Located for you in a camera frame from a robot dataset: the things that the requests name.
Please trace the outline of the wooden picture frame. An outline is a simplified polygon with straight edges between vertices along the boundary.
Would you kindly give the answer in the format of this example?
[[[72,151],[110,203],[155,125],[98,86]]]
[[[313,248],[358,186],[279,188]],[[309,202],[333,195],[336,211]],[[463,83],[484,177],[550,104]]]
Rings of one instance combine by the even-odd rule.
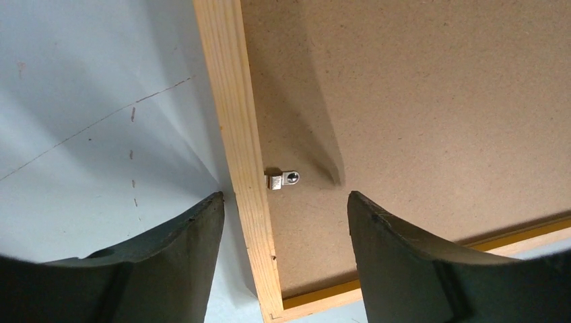
[[[268,201],[269,192],[275,190],[267,188],[264,177],[266,169],[242,2],[196,1],[194,6],[263,320],[287,322],[353,301],[364,302],[357,268],[354,280],[291,297],[283,296]],[[480,240],[448,241],[476,251],[514,258],[516,253],[569,237],[570,213],[516,225]]]

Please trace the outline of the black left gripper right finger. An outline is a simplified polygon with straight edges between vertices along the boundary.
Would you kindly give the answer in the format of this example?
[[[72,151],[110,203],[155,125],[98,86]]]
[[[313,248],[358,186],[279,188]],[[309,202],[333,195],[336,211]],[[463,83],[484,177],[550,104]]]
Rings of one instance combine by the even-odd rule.
[[[450,242],[358,191],[349,233],[369,322],[569,322],[570,252],[519,260]]]

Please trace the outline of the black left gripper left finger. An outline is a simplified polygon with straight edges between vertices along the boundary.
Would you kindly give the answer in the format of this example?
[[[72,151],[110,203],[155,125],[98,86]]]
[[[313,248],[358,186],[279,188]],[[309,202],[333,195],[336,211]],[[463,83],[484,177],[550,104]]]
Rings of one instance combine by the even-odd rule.
[[[2,322],[203,322],[224,227],[215,192],[85,258],[1,257]]]

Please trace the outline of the brown cardboard backing board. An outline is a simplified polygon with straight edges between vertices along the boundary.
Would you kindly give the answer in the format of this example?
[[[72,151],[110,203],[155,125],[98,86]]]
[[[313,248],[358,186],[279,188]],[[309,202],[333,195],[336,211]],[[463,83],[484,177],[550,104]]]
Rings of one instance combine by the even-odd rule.
[[[356,278],[359,191],[447,240],[570,213],[569,1],[243,1],[284,297]]]

